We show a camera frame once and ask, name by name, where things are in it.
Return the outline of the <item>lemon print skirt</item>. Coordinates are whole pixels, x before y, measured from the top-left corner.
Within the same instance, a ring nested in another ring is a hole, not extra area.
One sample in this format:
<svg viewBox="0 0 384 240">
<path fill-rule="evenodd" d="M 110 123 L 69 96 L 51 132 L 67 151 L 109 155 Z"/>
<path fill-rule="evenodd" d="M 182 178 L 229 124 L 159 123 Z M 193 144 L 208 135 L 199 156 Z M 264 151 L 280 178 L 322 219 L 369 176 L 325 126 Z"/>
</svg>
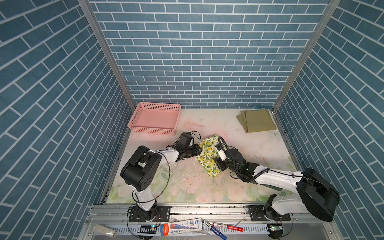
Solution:
<svg viewBox="0 0 384 240">
<path fill-rule="evenodd" d="M 215 158 L 219 157 L 218 150 L 216 149 L 216 145 L 218 143 L 218 135 L 212 135 L 208 138 L 203 139 L 199 143 L 202 152 L 199 156 L 197 156 L 197 159 L 202 165 L 203 169 L 212 179 L 220 173 L 220 169 L 214 161 Z"/>
</svg>

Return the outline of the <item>olive green skirt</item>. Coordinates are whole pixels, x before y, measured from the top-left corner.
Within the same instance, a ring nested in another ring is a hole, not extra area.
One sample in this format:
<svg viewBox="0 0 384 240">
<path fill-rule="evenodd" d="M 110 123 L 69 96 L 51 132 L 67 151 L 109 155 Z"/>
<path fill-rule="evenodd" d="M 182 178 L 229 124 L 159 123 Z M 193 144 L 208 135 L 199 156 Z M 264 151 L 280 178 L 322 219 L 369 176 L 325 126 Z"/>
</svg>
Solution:
<svg viewBox="0 0 384 240">
<path fill-rule="evenodd" d="M 236 116 L 246 133 L 274 131 L 277 129 L 267 109 L 241 111 Z"/>
</svg>

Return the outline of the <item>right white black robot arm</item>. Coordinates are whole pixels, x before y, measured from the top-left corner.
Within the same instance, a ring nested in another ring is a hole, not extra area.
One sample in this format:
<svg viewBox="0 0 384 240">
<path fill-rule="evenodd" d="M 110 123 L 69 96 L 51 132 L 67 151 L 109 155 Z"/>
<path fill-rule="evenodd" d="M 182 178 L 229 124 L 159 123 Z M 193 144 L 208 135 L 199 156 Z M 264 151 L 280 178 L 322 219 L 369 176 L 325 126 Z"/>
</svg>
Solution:
<svg viewBox="0 0 384 240">
<path fill-rule="evenodd" d="M 333 221 L 340 194 L 315 170 L 307 168 L 303 172 L 287 172 L 271 169 L 247 162 L 237 149 L 221 149 L 218 153 L 214 161 L 222 172 L 230 169 L 245 183 L 293 193 L 282 197 L 270 195 L 263 207 L 268 219 L 276 220 L 287 214 L 311 214 L 324 222 Z"/>
</svg>

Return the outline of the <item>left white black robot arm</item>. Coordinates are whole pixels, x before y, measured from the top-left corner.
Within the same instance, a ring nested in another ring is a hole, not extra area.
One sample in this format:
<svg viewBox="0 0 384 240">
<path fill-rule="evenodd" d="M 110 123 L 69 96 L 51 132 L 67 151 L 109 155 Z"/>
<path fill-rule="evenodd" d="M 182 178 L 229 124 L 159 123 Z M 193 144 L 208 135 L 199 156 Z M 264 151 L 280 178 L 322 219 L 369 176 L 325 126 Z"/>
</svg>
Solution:
<svg viewBox="0 0 384 240">
<path fill-rule="evenodd" d="M 121 178 L 133 187 L 133 198 L 139 210 L 152 212 L 157 207 L 156 198 L 152 195 L 150 185 L 161 163 L 168 166 L 196 157 L 202 153 L 202 148 L 195 143 L 195 138 L 201 139 L 197 131 L 183 132 L 174 144 L 164 150 L 151 150 L 140 146 L 121 170 Z"/>
</svg>

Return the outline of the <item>dark green rectangular block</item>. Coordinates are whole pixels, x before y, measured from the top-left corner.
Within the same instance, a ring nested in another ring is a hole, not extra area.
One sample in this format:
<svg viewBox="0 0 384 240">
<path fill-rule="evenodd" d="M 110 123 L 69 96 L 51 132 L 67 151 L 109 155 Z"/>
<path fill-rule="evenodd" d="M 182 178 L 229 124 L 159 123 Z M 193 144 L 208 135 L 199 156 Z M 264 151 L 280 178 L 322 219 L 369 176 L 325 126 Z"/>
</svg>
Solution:
<svg viewBox="0 0 384 240">
<path fill-rule="evenodd" d="M 279 188 L 279 187 L 276 187 L 276 186 L 272 186 L 272 185 L 263 185 L 265 187 L 268 187 L 270 189 L 273 189 L 275 191 L 282 191 L 283 189 L 282 188 Z"/>
</svg>

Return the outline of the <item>pink plastic basket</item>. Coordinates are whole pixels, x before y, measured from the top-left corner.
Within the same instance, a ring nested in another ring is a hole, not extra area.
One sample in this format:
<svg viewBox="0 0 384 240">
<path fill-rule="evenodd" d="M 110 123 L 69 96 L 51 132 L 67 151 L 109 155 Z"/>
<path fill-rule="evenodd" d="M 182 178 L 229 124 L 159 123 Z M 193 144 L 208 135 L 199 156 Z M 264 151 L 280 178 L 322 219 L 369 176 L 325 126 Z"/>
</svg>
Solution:
<svg viewBox="0 0 384 240">
<path fill-rule="evenodd" d="M 141 102 L 136 107 L 128 127 L 137 133 L 175 135 L 181 105 Z"/>
</svg>

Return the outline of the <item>red white marker pen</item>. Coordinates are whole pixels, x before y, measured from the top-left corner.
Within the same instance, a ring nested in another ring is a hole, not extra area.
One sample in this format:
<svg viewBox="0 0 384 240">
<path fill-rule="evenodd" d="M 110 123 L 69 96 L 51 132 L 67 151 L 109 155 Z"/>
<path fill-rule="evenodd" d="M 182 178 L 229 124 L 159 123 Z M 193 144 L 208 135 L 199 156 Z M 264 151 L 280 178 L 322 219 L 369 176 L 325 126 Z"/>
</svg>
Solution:
<svg viewBox="0 0 384 240">
<path fill-rule="evenodd" d="M 237 227 L 237 226 L 231 226 L 231 225 L 226 225 L 226 224 L 221 224 L 221 223 L 213 223 L 213 226 L 218 227 L 218 228 L 236 231 L 236 232 L 244 232 L 243 228 Z"/>
</svg>

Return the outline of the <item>blue marker pen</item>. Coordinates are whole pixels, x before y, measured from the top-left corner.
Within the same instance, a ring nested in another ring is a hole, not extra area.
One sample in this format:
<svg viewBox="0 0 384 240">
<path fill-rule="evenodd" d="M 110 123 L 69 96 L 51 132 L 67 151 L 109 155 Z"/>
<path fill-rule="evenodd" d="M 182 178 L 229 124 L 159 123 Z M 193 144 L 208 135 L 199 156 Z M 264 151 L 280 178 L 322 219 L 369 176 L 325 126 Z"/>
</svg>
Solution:
<svg viewBox="0 0 384 240">
<path fill-rule="evenodd" d="M 215 235 L 217 235 L 218 237 L 220 237 L 222 240 L 227 240 L 227 239 L 228 239 L 222 232 L 220 232 L 217 228 L 215 228 L 213 225 L 211 225 L 208 221 L 203 220 L 203 224 L 204 224 L 204 225 L 205 225 L 211 232 L 213 232 Z"/>
</svg>

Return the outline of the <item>white red blue box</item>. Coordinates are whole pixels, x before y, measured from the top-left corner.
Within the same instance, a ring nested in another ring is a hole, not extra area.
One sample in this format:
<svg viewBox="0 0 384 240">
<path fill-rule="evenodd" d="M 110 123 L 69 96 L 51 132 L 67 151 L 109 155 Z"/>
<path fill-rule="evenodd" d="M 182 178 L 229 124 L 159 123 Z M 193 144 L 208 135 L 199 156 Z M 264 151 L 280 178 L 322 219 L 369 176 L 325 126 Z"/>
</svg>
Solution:
<svg viewBox="0 0 384 240">
<path fill-rule="evenodd" d="M 184 220 L 173 223 L 165 223 L 160 226 L 162 237 L 184 234 L 189 232 L 198 232 L 203 230 L 203 220 L 201 218 Z"/>
</svg>

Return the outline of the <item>beige plastic piece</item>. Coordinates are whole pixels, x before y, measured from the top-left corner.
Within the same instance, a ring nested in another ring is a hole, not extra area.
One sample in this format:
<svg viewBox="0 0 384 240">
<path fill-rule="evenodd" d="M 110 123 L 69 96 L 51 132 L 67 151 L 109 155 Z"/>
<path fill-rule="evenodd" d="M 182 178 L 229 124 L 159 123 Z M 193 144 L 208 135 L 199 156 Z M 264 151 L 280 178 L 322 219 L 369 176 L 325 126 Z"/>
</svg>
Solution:
<svg viewBox="0 0 384 240">
<path fill-rule="evenodd" d="M 110 238 L 115 238 L 118 235 L 118 232 L 116 230 L 102 225 L 94 225 L 93 231 Z"/>
</svg>

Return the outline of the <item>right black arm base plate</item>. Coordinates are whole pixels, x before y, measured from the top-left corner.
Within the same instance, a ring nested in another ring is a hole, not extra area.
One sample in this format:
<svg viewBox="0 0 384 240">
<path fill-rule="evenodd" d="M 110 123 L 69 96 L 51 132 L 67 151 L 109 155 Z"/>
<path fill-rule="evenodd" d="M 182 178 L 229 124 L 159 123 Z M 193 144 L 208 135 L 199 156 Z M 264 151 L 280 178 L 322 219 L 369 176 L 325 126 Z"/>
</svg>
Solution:
<svg viewBox="0 0 384 240">
<path fill-rule="evenodd" d="M 251 221 L 291 221 L 289 214 L 280 215 L 272 207 L 265 209 L 262 205 L 250 205 L 247 207 L 248 213 L 250 214 Z"/>
</svg>

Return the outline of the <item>aluminium front rail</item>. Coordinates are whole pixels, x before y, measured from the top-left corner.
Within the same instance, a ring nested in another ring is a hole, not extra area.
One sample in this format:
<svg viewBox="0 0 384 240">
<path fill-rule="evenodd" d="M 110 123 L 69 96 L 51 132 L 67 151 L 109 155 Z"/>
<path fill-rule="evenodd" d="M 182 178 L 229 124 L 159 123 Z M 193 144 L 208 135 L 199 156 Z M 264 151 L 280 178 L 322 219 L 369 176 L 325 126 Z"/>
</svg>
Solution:
<svg viewBox="0 0 384 240">
<path fill-rule="evenodd" d="M 171 206 L 169 222 L 179 222 L 201 218 L 213 223 L 237 226 L 244 232 L 217 228 L 228 239 L 259 239 L 271 240 L 340 240 L 341 233 L 335 223 L 323 222 L 310 214 L 289 214 L 291 221 L 257 221 L 252 222 L 247 207 L 262 205 L 260 203 L 246 204 L 159 204 L 158 206 Z M 165 222 L 130 223 L 128 215 L 132 205 L 94 205 L 81 231 L 81 240 L 118 240 L 133 239 L 145 240 L 163 239 L 160 226 Z M 94 225 L 102 225 L 118 232 L 115 238 L 110 238 L 93 231 Z M 203 237 L 217 240 L 219 237 L 211 232 L 204 224 L 203 230 L 184 234 L 171 235 L 170 239 L 192 239 Z"/>
</svg>

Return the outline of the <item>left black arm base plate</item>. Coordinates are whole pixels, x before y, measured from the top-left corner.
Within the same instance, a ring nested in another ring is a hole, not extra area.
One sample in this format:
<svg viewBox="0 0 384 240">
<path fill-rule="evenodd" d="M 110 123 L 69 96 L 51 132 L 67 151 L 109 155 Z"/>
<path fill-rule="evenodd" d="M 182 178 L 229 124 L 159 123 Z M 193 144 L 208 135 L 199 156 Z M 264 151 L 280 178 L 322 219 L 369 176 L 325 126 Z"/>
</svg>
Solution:
<svg viewBox="0 0 384 240">
<path fill-rule="evenodd" d="M 128 215 L 130 223 L 144 223 L 144 222 L 169 222 L 171 214 L 171 206 L 157 206 L 154 205 L 150 210 L 145 211 L 137 205 L 132 205 Z"/>
</svg>

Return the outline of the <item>left corner aluminium post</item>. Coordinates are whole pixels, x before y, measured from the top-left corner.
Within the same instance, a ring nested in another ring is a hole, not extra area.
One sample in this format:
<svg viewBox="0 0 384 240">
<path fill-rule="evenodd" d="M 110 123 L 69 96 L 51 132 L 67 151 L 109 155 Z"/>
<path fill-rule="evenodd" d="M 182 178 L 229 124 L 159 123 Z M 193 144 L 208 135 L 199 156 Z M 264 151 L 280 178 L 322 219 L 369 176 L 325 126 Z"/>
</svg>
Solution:
<svg viewBox="0 0 384 240">
<path fill-rule="evenodd" d="M 113 56 L 113 53 L 108 45 L 108 42 L 103 34 L 103 31 L 98 23 L 98 20 L 96 18 L 96 15 L 92 9 L 92 6 L 90 4 L 89 1 L 86 1 L 86 0 L 78 0 L 78 3 L 107 59 L 107 62 L 108 64 L 110 65 L 111 67 L 111 70 L 112 72 L 114 73 L 116 79 L 117 79 L 117 82 L 120 86 L 120 88 L 122 89 L 124 95 L 125 95 L 125 98 L 126 100 L 128 101 L 128 104 L 130 106 L 130 108 L 134 111 L 136 109 L 136 105 L 130 95 L 130 92 L 127 88 L 127 85 L 124 81 L 124 78 L 121 74 L 121 71 L 117 65 L 117 62 Z"/>
</svg>

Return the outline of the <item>corner aluminium post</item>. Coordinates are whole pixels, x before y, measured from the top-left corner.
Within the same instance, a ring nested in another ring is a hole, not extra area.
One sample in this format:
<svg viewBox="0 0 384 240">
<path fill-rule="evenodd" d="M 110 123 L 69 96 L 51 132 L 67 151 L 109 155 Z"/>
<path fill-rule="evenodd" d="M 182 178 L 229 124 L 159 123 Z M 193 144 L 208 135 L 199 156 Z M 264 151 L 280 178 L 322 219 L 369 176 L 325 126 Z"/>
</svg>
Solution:
<svg viewBox="0 0 384 240">
<path fill-rule="evenodd" d="M 122 89 L 124 95 L 125 95 L 125 98 L 126 100 L 128 101 L 128 104 L 130 106 L 130 108 L 134 111 L 136 109 L 136 105 L 130 95 L 130 92 L 127 88 L 127 85 L 124 81 L 124 78 L 121 74 L 121 71 L 117 65 L 117 62 L 113 56 L 113 53 L 108 45 L 108 42 L 103 34 L 103 31 L 98 23 L 98 20 L 96 18 L 96 15 L 92 9 L 92 6 L 90 4 L 89 1 L 86 1 L 86 0 L 78 0 L 78 3 L 107 59 L 107 62 L 108 64 L 110 65 L 111 67 L 111 70 L 112 72 L 114 73 L 116 79 L 117 79 L 117 82 L 120 86 L 120 88 Z"/>
<path fill-rule="evenodd" d="M 274 106 L 273 106 L 273 112 L 276 113 L 278 109 L 281 107 L 285 97 L 287 96 L 290 88 L 293 86 L 294 82 L 296 81 L 296 78 L 298 77 L 300 71 L 302 70 L 305 62 L 309 58 L 311 52 L 313 51 L 316 43 L 318 42 L 320 36 L 322 35 L 324 29 L 326 28 L 328 22 L 330 21 L 331 17 L 333 16 L 334 12 L 336 11 L 337 7 L 339 6 L 341 0 L 330 0 L 327 6 L 325 7 L 325 10 L 317 23 L 316 27 L 314 28 L 314 31 L 308 40 L 306 46 L 304 47 L 303 53 L 300 55 L 296 65 L 293 67 L 293 70 L 291 72 L 291 75 L 288 77 L 287 82 L 285 83 L 284 87 L 282 88 L 282 91 L 276 100 Z"/>
</svg>

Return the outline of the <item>right corner aluminium post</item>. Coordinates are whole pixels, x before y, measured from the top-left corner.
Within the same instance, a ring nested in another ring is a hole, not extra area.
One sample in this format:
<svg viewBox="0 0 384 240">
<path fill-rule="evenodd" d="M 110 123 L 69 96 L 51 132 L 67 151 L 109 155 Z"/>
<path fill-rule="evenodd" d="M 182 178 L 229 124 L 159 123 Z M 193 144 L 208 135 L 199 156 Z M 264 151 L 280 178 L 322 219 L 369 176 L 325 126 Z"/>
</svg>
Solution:
<svg viewBox="0 0 384 240">
<path fill-rule="evenodd" d="M 314 31 L 308 40 L 306 46 L 304 47 L 303 53 L 300 55 L 296 65 L 293 67 L 293 70 L 291 72 L 291 75 L 288 77 L 287 82 L 285 83 L 284 87 L 282 88 L 282 91 L 276 100 L 274 106 L 273 106 L 273 112 L 276 113 L 278 109 L 281 107 L 285 97 L 287 96 L 290 88 L 293 86 L 294 82 L 296 81 L 296 78 L 298 77 L 300 71 L 302 70 L 305 62 L 309 58 L 311 52 L 313 51 L 316 43 L 318 42 L 320 36 L 322 35 L 324 29 L 326 28 L 328 22 L 330 21 L 331 17 L 333 16 L 334 12 L 336 11 L 337 7 L 339 6 L 341 0 L 330 0 L 327 6 L 325 7 L 325 10 L 317 23 L 316 27 L 314 28 Z"/>
</svg>

